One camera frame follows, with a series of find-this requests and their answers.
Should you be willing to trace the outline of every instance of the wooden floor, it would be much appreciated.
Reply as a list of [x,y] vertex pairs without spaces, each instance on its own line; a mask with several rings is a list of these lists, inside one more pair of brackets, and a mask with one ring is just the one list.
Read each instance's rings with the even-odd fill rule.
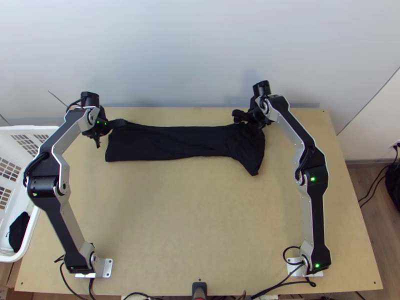
[[[379,173],[379,166],[354,166],[349,168],[350,177],[360,199],[368,191],[372,181]],[[362,207],[362,215],[371,240],[383,290],[360,292],[366,300],[400,300],[400,213],[390,199],[384,180],[376,190],[374,198]],[[329,294],[303,294],[304,299],[320,299],[321,296],[332,300],[360,300],[355,292]],[[301,299],[299,295],[282,295],[282,299]],[[73,295],[41,293],[10,293],[7,300],[74,300]],[[120,300],[118,296],[96,296],[98,300]],[[165,297],[165,300],[187,300],[188,297]]]

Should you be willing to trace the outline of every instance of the folded garment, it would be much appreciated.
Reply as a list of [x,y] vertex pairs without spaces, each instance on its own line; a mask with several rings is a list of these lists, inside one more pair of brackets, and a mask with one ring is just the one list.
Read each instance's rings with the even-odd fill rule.
[[254,176],[264,158],[265,136],[253,123],[155,127],[121,119],[111,122],[114,126],[108,136],[106,162],[230,157]]

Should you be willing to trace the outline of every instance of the black cable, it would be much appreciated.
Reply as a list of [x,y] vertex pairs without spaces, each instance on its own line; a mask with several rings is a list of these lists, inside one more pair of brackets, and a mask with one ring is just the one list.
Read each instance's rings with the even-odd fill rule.
[[251,296],[251,299],[256,299],[272,290],[275,290],[277,288],[283,287],[283,286],[288,286],[288,285],[296,285],[296,284],[309,284],[310,286],[312,286],[313,288],[317,286],[317,284],[315,282],[310,281],[310,279],[308,277],[305,278],[304,281],[293,281],[293,282],[285,282],[286,280],[288,280],[298,269],[300,269],[302,266],[304,266],[304,262],[302,261],[302,264],[300,264],[299,266],[297,266],[293,271],[291,271],[289,273],[289,275],[287,275],[283,280],[281,280],[279,283],[275,284],[274,286],[271,286],[269,288],[266,288],[260,292],[258,292],[257,294]]
[[130,296],[133,296],[133,295],[141,295],[143,297],[146,297],[147,299],[149,298],[149,295],[146,295],[145,293],[134,291],[134,292],[131,292],[129,295],[127,295],[123,300],[127,300]]
[[57,258],[54,262],[58,263],[58,262],[61,262],[63,259],[64,259],[64,254],[61,255],[59,258]]
[[362,300],[366,300],[358,291],[355,292]]
[[82,98],[81,98],[81,99],[78,99],[78,100],[76,100],[76,101],[74,101],[74,102],[72,102],[70,105],[68,105],[68,106],[66,107],[65,112],[67,113],[67,112],[70,110],[70,108],[73,107],[74,105],[77,105],[77,106],[79,106],[80,108],[82,108],[82,106],[78,104],[80,101],[82,101]]
[[287,264],[289,264],[289,265],[292,265],[292,266],[298,266],[298,265],[301,265],[301,264],[304,264],[304,262],[303,261],[299,261],[299,262],[289,262],[287,259],[286,259],[286,252],[289,250],[289,249],[294,249],[294,248],[296,248],[296,249],[300,249],[300,247],[297,247],[297,246],[290,246],[290,247],[287,247],[285,250],[283,250],[283,260],[287,263]]
[[90,278],[90,280],[89,280],[89,296],[90,296],[91,300],[96,300],[95,296],[93,296],[93,294],[92,294],[92,287],[93,287],[94,282],[95,282],[95,279]]
[[391,164],[389,164],[389,165],[383,167],[383,168],[380,170],[379,174],[376,176],[376,178],[375,178],[374,181],[372,182],[371,186],[369,187],[369,190],[368,190],[368,192],[366,193],[366,195],[365,195],[364,197],[362,197],[360,200],[358,200],[358,202],[361,202],[362,200],[364,200],[365,198],[368,197],[368,195],[370,194],[372,188],[374,187],[375,182],[377,182],[377,180],[378,180],[379,176],[381,176],[382,172],[383,172],[386,168],[389,168],[389,167],[393,166],[393,165],[396,163],[397,158],[398,158],[398,156],[399,156],[399,151],[398,151],[398,147],[397,147],[396,145],[393,146],[393,149],[396,151],[396,156],[395,156],[393,162],[392,162]]
[[11,126],[11,124],[9,123],[9,121],[7,121],[6,120],[6,118],[4,118],[3,116],[2,116],[2,114],[0,113],[0,118],[2,118],[8,125],[10,125]]
[[377,191],[377,188],[378,188],[379,184],[381,183],[381,181],[382,181],[385,177],[386,177],[386,176],[383,176],[381,179],[379,179],[378,183],[375,185],[375,188],[373,189],[373,193],[372,193],[371,197],[369,197],[363,204],[361,204],[361,205],[359,206],[359,208],[362,208],[365,204],[368,203],[368,201],[370,201],[370,200],[374,197],[375,192]]
[[51,91],[49,91],[48,90],[48,92],[50,93],[50,94],[52,94],[53,96],[54,96],[54,98],[56,98],[58,101],[60,101],[62,104],[64,104],[64,106],[67,108],[68,107],[68,105],[66,105],[64,102],[62,102],[61,101],[61,99],[60,98],[58,98],[55,94],[53,94]]
[[64,263],[62,263],[62,264],[59,265],[59,272],[60,272],[60,274],[61,274],[61,278],[62,278],[62,281],[64,282],[65,286],[68,288],[68,290],[69,290],[72,294],[74,294],[74,295],[75,295],[76,297],[78,297],[79,299],[81,299],[81,300],[88,300],[88,299],[83,298],[82,296],[78,295],[76,292],[74,292],[74,290],[73,290],[72,288],[70,288],[70,286],[68,285],[68,283],[67,283],[67,281],[66,281],[66,279],[65,279],[65,277],[64,277],[64,274],[63,274],[63,265],[64,265]]

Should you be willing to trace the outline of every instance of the black object in basket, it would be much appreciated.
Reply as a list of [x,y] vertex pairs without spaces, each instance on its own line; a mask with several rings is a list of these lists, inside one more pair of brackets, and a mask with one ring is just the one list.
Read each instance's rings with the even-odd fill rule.
[[17,253],[21,248],[29,218],[29,214],[24,211],[9,226],[8,242],[15,253]]

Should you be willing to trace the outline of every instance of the electrical outlet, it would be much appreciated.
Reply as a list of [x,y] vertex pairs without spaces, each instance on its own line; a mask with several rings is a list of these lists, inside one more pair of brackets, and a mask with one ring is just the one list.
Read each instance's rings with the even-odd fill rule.
[[400,140],[395,141],[393,144],[391,144],[388,148],[393,148],[393,146],[397,146],[397,143],[400,143]]

